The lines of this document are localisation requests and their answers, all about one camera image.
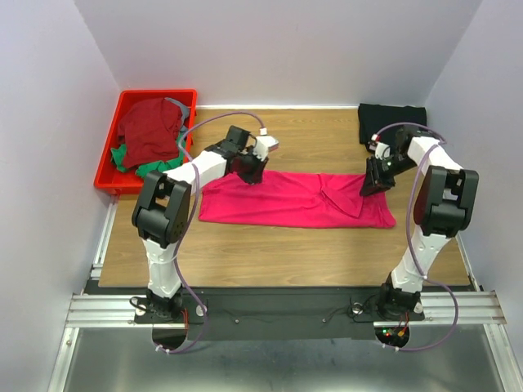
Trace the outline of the pink t shirt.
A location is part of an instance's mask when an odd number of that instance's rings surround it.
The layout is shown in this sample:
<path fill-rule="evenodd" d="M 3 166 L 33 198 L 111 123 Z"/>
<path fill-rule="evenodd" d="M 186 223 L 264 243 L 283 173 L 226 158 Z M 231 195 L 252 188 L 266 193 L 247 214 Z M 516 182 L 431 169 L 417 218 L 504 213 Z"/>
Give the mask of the pink t shirt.
<path fill-rule="evenodd" d="M 384 194 L 360 195 L 363 174 L 269 171 L 249 185 L 229 174 L 203 187 L 201 221 L 295 228 L 391 229 Z"/>

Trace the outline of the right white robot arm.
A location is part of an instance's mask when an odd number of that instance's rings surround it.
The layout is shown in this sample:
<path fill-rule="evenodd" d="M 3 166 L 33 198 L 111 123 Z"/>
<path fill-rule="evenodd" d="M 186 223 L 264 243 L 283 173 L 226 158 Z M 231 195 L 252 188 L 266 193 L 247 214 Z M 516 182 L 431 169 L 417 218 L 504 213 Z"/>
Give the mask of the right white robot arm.
<path fill-rule="evenodd" d="M 443 136 L 413 122 L 394 127 L 393 145 L 382 141 L 381 131 L 371 136 L 373 155 L 366 160 L 360 190 L 363 197 L 386 192 L 396 176 L 416 171 L 405 218 L 407 249 L 376 299 L 377 312 L 386 319 L 422 313 L 421 291 L 429 270 L 450 239 L 470 225 L 479 185 L 477 171 L 447 154 Z"/>

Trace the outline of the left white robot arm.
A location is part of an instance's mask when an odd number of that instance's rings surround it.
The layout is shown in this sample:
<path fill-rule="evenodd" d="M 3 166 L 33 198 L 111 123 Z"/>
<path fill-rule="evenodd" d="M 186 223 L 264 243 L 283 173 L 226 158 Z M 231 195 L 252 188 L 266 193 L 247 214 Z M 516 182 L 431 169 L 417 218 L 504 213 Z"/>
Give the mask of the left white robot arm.
<path fill-rule="evenodd" d="M 201 188 L 235 173 L 250 185 L 262 182 L 269 152 L 279 142 L 262 128 L 259 136 L 231 126 L 223 140 L 209 145 L 196 158 L 175 169 L 152 171 L 144 179 L 132 213 L 145 247 L 149 282 L 144 300 L 133 300 L 135 309 L 152 313 L 165 322 L 182 313 L 179 291 L 183 287 L 177 253 L 194 216 Z"/>

